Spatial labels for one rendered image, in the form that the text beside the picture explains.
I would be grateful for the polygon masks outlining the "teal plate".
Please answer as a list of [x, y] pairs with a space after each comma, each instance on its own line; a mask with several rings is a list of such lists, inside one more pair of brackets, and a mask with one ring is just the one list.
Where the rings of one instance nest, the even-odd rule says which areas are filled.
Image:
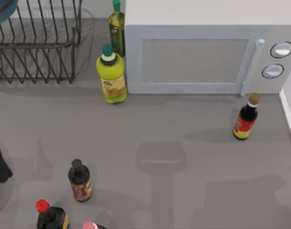
[[0, 0], [0, 23], [7, 20], [17, 9], [18, 0]]

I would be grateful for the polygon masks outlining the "pale microwave oven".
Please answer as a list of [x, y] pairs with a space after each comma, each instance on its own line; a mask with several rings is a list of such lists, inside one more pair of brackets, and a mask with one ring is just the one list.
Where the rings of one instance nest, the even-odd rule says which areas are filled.
[[[276, 59], [271, 48], [291, 42], [291, 0], [126, 0], [128, 25], [249, 26], [265, 44], [248, 93], [278, 94], [290, 72], [291, 54]], [[281, 64], [281, 76], [266, 79], [266, 66]]]

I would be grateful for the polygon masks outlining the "dark bottle with pink cap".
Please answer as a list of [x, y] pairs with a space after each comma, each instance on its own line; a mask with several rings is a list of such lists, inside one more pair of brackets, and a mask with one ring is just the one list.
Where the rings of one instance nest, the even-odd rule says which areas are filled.
[[82, 229], [107, 229], [107, 228], [94, 222], [85, 222], [82, 226]]

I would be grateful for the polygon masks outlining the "dark bottle with gold cap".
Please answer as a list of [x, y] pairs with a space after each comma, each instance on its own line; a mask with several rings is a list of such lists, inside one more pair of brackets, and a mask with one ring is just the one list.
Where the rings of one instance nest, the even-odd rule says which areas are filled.
[[252, 93], [248, 98], [247, 104], [240, 109], [233, 128], [233, 135], [235, 138], [240, 140], [249, 138], [258, 116], [257, 107], [259, 101], [260, 95], [258, 93]]

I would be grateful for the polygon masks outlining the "microwave oven door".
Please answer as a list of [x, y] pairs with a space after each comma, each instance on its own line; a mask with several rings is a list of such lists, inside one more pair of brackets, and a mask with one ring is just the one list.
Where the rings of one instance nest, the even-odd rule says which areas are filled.
[[255, 47], [249, 26], [128, 25], [131, 94], [239, 94]]

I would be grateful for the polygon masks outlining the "tall dark green bottle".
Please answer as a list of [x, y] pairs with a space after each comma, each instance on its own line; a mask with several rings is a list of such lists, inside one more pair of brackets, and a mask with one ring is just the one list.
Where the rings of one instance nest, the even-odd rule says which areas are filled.
[[114, 12], [108, 18], [110, 43], [114, 52], [125, 56], [125, 14], [120, 11], [120, 0], [112, 0]]

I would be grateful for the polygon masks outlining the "microwave knob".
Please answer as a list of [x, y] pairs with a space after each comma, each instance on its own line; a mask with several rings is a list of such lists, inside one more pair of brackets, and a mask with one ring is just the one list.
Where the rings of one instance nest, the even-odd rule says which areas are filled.
[[262, 71], [262, 76], [266, 79], [277, 78], [282, 75], [284, 67], [281, 64], [266, 66]]
[[276, 59], [287, 57], [291, 54], [291, 42], [285, 41], [275, 44], [271, 48], [270, 54], [273, 58]]

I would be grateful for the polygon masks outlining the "light green bottle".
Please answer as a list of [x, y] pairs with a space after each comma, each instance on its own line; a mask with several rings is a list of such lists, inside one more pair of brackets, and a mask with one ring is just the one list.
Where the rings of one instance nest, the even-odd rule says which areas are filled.
[[102, 46], [102, 53], [96, 61], [96, 69], [105, 100], [110, 104], [124, 102], [128, 94], [125, 65], [122, 57], [113, 51], [110, 44]]

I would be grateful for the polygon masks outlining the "dark bottle with red cap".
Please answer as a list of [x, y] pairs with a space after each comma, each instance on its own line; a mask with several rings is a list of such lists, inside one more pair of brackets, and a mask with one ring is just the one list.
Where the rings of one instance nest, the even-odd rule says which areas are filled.
[[45, 199], [36, 202], [35, 207], [39, 213], [37, 229], [69, 229], [69, 220], [61, 207], [50, 206]]

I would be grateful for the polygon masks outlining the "dark bottle with black cap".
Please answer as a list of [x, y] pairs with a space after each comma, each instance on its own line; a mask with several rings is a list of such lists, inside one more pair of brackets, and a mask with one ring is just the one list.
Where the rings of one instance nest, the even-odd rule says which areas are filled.
[[81, 159], [74, 159], [68, 171], [68, 179], [76, 201], [85, 202], [92, 197], [90, 171]]

